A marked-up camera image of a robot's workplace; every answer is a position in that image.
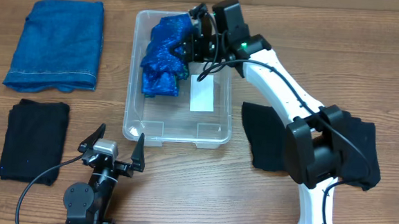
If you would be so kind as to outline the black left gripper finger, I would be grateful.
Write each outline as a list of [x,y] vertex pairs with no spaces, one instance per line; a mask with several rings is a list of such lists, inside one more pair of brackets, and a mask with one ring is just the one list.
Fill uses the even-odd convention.
[[139,137],[136,147],[132,152],[131,160],[132,160],[132,170],[143,172],[145,168],[145,157],[144,157],[144,139],[145,135],[141,133]]
[[88,136],[85,140],[83,140],[79,147],[77,148],[77,151],[80,153],[85,153],[89,149],[94,148],[94,144],[99,140],[104,137],[105,134],[105,128],[106,125],[103,123],[98,127],[97,130],[95,130],[90,136]]

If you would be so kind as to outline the blue green glitter cloth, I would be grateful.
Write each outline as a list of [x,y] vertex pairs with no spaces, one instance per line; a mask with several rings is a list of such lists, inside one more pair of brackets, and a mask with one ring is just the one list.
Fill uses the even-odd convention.
[[152,28],[141,61],[142,93],[146,97],[178,96],[179,81],[189,76],[184,40],[193,32],[187,14],[167,16]]

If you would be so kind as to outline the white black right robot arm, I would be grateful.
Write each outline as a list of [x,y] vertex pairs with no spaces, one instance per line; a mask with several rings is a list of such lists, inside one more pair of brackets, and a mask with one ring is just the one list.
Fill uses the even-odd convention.
[[233,67],[269,101],[285,128],[283,161],[299,186],[297,224],[333,224],[335,187],[346,184],[342,170],[347,150],[346,120],[336,105],[325,107],[309,95],[280,63],[271,44],[251,35],[239,0],[211,9],[201,3],[188,12],[193,31],[180,44],[187,62],[209,61],[199,79],[222,66]]

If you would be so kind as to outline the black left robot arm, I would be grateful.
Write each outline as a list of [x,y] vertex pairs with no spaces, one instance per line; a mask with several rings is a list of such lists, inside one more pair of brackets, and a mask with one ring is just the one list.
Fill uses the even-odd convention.
[[77,182],[65,191],[63,201],[67,210],[65,224],[115,224],[106,217],[118,178],[133,176],[145,168],[144,139],[141,135],[132,152],[131,162],[120,162],[118,145],[104,139],[105,124],[83,140],[78,148],[82,163],[94,170],[87,183]]

